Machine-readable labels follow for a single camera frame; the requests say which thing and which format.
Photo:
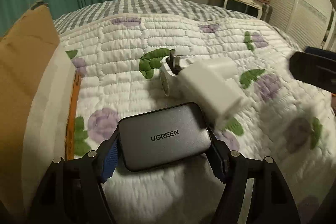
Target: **white power adapter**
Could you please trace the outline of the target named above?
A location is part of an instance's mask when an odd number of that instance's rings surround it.
[[[246,95],[232,78],[238,74],[232,59],[180,59],[176,74],[176,71],[172,72],[172,62],[169,66],[169,58],[174,57],[164,57],[160,68],[166,95],[175,98],[184,96],[197,103],[215,128],[223,128],[227,120],[246,104]]]

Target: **tan cushion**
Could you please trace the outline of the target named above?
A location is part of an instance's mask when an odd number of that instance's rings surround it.
[[[75,67],[48,7],[28,10],[0,41],[0,199],[23,220],[46,169],[64,157]]]

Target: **wall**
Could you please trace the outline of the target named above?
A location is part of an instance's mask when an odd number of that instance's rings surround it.
[[[272,0],[270,24],[290,34],[300,47],[320,47],[329,24],[329,0]]]

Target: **white quilt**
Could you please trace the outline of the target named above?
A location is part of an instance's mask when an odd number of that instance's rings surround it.
[[[330,93],[292,78],[287,58],[293,50],[267,23],[118,14],[68,31],[60,39],[85,76],[76,116],[83,117],[89,137],[81,140],[81,147],[96,149],[123,117],[181,103],[162,90],[155,65],[162,53],[154,52],[153,59],[144,54],[168,48],[199,58],[225,56],[236,62],[235,80],[250,104],[216,132],[217,137],[245,157],[273,157],[303,223],[327,194],[336,176],[336,119]],[[252,185],[250,180],[241,223]],[[201,155],[141,173],[127,171],[121,160],[103,188],[120,224],[208,223],[224,185]]]

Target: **ugreen charger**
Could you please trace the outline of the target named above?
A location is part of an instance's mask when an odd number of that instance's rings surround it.
[[[202,154],[211,145],[196,103],[123,118],[118,131],[125,166],[134,172]]]

